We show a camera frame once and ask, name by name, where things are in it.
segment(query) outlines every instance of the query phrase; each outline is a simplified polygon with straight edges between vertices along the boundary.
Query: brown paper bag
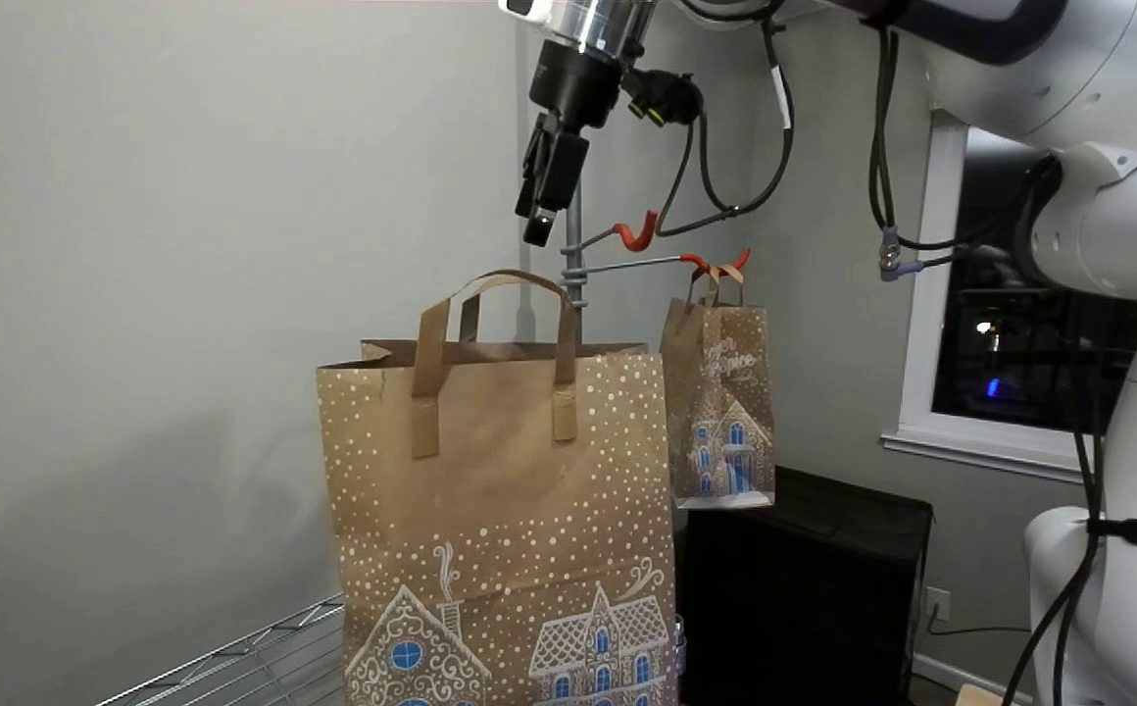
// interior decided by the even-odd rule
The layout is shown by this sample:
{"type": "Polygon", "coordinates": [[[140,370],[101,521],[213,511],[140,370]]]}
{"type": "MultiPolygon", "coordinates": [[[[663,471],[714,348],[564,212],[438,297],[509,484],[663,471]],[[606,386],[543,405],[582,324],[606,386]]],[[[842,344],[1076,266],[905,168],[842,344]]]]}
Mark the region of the brown paper bag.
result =
{"type": "Polygon", "coordinates": [[[714,266],[704,284],[710,294],[674,302],[663,324],[674,500],[680,511],[773,507],[764,313],[743,302],[743,269],[714,266]]]}
{"type": "Polygon", "coordinates": [[[654,352],[420,343],[325,364],[322,438],[362,706],[680,706],[674,528],[654,352]]]}

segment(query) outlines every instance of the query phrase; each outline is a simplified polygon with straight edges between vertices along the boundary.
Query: wall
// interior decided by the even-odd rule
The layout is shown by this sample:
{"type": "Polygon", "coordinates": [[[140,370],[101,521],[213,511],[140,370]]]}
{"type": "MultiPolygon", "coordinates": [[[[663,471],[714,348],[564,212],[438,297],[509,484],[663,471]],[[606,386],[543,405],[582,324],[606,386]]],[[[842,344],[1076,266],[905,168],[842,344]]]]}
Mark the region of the wall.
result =
{"type": "MultiPolygon", "coordinates": [[[[867,208],[875,35],[817,15],[779,35],[802,97],[792,182],[755,224],[758,297],[773,310],[779,464],[934,502],[931,582],[954,588],[954,624],[1028,624],[1025,524],[1077,502],[1076,488],[931,464],[880,449],[900,421],[910,284],[880,284],[867,208]]],[[[901,56],[889,117],[900,224],[919,229],[931,97],[919,56],[901,56]]],[[[1025,634],[922,639],[949,668],[1007,680],[1025,634]]]]}
{"type": "MultiPolygon", "coordinates": [[[[0,702],[335,591],[313,364],[525,260],[534,47],[491,0],[0,0],[0,702]]],[[[608,219],[674,161],[626,140],[608,219]]],[[[595,277],[592,336],[653,343],[672,290],[595,277]]]]}

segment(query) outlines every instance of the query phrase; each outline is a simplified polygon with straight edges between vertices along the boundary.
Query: black cabinet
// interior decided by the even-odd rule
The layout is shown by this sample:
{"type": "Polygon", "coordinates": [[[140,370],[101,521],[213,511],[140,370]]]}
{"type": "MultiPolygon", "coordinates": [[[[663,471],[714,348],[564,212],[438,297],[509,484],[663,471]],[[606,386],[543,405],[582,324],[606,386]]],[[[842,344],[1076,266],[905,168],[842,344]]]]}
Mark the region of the black cabinet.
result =
{"type": "Polygon", "coordinates": [[[901,706],[934,511],[802,471],[777,507],[692,514],[692,706],[901,706]]]}

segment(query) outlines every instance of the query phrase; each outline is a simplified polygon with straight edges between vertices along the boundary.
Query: metal rack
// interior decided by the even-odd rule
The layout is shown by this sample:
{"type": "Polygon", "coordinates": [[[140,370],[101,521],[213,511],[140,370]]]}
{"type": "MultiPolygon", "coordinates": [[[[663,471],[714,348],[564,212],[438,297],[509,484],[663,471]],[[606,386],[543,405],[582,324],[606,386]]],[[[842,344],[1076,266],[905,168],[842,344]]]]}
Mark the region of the metal rack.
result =
{"type": "Polygon", "coordinates": [[[317,599],[97,706],[295,702],[344,706],[340,599],[317,599]]]}

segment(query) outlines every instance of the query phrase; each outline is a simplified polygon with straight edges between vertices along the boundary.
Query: gift bag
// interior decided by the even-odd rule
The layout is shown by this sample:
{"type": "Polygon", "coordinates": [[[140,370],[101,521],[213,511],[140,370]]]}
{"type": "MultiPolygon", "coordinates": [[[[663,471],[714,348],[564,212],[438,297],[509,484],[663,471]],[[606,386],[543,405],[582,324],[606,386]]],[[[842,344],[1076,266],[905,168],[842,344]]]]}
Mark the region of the gift bag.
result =
{"type": "Polygon", "coordinates": [[[672,471],[680,511],[773,507],[773,405],[764,313],[736,266],[707,266],[663,331],[672,471]]]}
{"type": "Polygon", "coordinates": [[[494,269],[420,343],[317,370],[359,706],[680,706],[663,370],[582,344],[560,285],[494,269]],[[474,344],[479,294],[560,297],[557,343],[474,344]]]}

